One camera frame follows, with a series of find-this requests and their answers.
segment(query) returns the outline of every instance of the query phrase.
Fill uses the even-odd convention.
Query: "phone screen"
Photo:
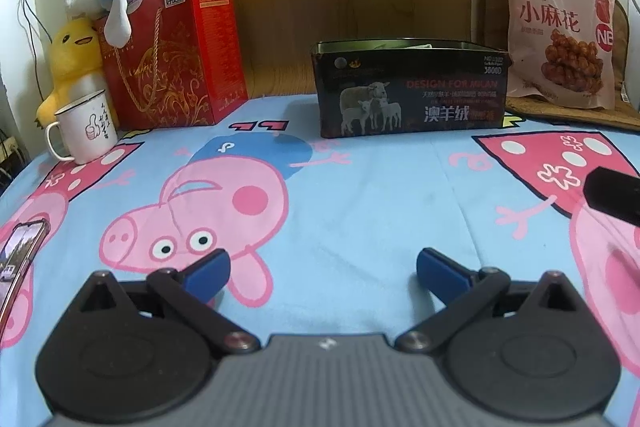
[[[33,250],[45,227],[44,221],[18,225],[0,250],[0,305],[9,293],[22,262]]]

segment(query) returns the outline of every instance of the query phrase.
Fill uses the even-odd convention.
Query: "white mug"
[[[45,130],[52,155],[61,162],[84,165],[108,153],[118,142],[104,90],[92,92],[65,105],[55,113],[58,121]],[[71,156],[60,156],[51,144],[51,129],[60,126],[60,134]]]

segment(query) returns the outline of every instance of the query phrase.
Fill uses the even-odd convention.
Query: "thumbs up drawing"
[[[89,125],[84,128],[84,133],[89,140],[93,140],[98,137],[99,127],[95,119],[95,114],[92,114],[89,117]]]

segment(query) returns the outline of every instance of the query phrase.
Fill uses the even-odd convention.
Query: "screw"
[[[498,270],[494,266],[485,266],[478,271],[478,279],[482,280],[485,277],[489,277],[490,275],[493,275],[494,273],[498,273],[499,271],[500,270]]]
[[[409,331],[400,337],[399,344],[404,351],[422,351],[429,347],[430,340],[420,331]]]
[[[168,275],[173,280],[177,280],[178,279],[178,270],[175,269],[175,268],[160,268],[158,271],[160,273]]]
[[[247,351],[255,347],[256,340],[253,335],[245,331],[233,331],[225,337],[225,344],[231,349]]]

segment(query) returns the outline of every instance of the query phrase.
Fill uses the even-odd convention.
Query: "lamb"
[[[380,98],[371,99],[370,119],[371,128],[376,130],[378,128],[378,115],[382,115],[382,108],[380,107]]]
[[[398,102],[389,103],[386,98],[380,100],[380,110],[382,111],[382,130],[385,130],[386,122],[389,122],[389,131],[394,127],[400,127],[402,113]]]
[[[349,130],[353,134],[353,127],[351,122],[354,120],[360,120],[360,132],[364,134],[367,119],[370,114],[371,102],[369,100],[358,100],[358,107],[348,107],[342,112],[342,136]]]
[[[386,98],[388,82],[372,82],[369,86],[347,87],[340,93],[340,112],[344,113],[348,108],[360,108],[360,100],[371,100],[373,98]]]

